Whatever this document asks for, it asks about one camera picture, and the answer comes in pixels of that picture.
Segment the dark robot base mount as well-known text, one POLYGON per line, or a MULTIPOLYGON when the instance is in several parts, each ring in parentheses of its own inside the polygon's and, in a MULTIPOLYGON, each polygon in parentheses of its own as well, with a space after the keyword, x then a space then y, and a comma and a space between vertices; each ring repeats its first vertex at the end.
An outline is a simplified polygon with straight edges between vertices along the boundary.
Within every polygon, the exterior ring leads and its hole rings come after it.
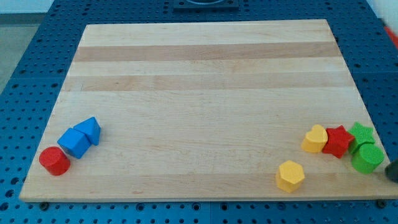
POLYGON ((173 0, 174 11, 238 8, 239 0, 173 0))

